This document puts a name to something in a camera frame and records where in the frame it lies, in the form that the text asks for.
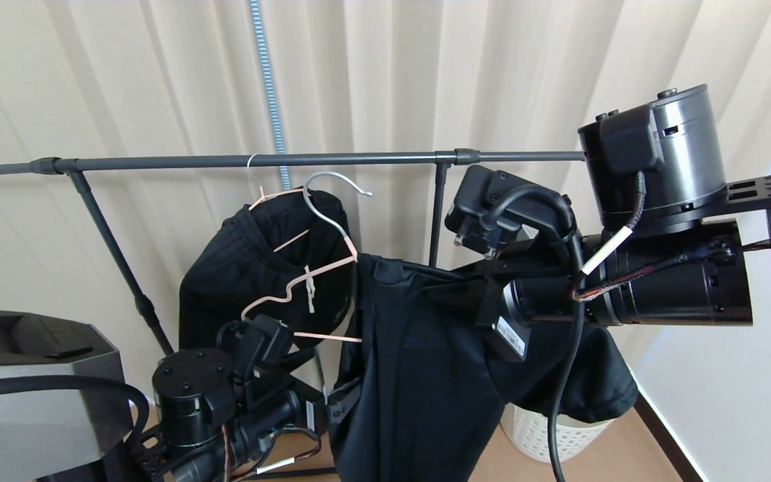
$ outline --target floor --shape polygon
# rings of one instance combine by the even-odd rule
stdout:
[[[303,436],[283,436],[278,440],[271,461],[305,451],[310,441]],[[294,464],[293,469],[332,467],[331,453],[325,446],[317,457]],[[627,412],[606,429],[584,452],[563,464],[568,482],[681,482],[642,419],[634,410]],[[336,482],[337,475],[283,479],[294,482]],[[549,464],[539,463],[518,451],[499,428],[478,461],[471,482],[487,481],[554,482]]]

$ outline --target plastic basket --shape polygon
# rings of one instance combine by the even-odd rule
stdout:
[[[558,455],[566,461],[590,445],[603,430],[614,420],[585,424],[566,415],[558,416],[555,433],[558,440]],[[532,459],[549,463],[549,445],[547,443],[547,418],[508,404],[501,418],[501,427],[511,442],[523,454]]]

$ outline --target barcode label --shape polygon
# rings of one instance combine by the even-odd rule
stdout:
[[[317,431],[315,428],[315,404],[308,400],[305,400],[305,418],[307,419],[309,430]]]
[[[517,332],[513,331],[512,327],[504,320],[504,318],[499,317],[498,323],[495,324],[495,329],[505,337],[505,341],[507,341],[508,345],[510,345],[514,351],[519,353],[520,357],[525,356],[525,342],[517,335]]]

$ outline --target wall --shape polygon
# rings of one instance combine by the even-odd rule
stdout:
[[[740,230],[767,237],[765,216],[741,216]],[[771,480],[771,257],[746,265],[753,327],[665,327],[634,369],[710,482]]]
[[[596,114],[706,82],[729,173],[771,159],[771,1],[261,3],[291,153],[578,149]],[[0,2],[0,164],[253,152],[272,141],[246,2]],[[581,165],[505,168],[569,193],[582,231],[597,228]],[[424,262],[432,168],[341,171],[374,198],[317,186],[345,202],[361,249]],[[276,170],[257,174],[278,189]],[[461,176],[450,169],[446,198]],[[242,170],[89,180],[175,343],[180,280],[254,183]],[[443,235],[441,266],[472,259]],[[67,179],[0,177],[0,309],[95,324],[150,392],[159,349]],[[615,333],[632,360],[653,335]]]

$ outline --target bolt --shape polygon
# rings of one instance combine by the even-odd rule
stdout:
[[[664,91],[659,92],[658,94],[656,94],[656,98],[671,97],[672,95],[674,95],[676,93],[677,93],[677,89],[676,88],[670,88],[668,90],[664,90]]]

